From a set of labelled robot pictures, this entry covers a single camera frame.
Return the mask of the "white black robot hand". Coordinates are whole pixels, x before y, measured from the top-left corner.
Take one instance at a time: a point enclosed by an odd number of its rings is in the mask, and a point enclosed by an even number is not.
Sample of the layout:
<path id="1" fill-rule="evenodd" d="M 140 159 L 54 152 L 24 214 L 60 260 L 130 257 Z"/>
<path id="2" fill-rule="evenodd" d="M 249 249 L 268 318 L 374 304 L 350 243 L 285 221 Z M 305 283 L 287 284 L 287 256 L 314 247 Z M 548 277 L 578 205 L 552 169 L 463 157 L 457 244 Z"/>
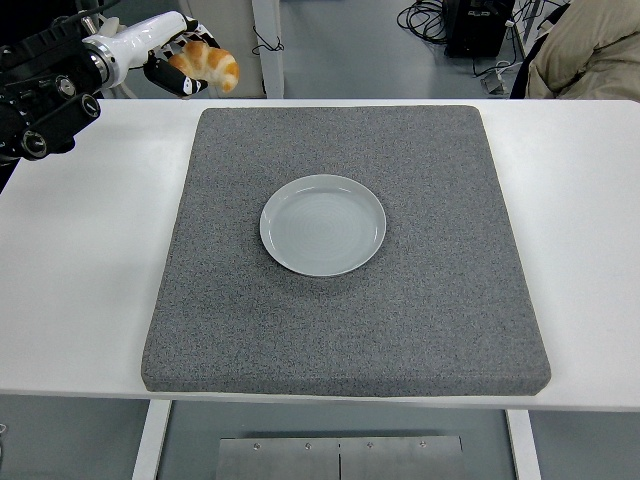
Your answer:
<path id="1" fill-rule="evenodd" d="M 147 80 L 178 97 L 205 90 L 206 80 L 190 77 L 168 62 L 173 56 L 170 45 L 191 38 L 218 47 L 204 25 L 175 11 L 154 16 L 100 40 L 97 50 L 106 67 L 103 86 L 118 86 L 130 70 L 141 68 Z"/>

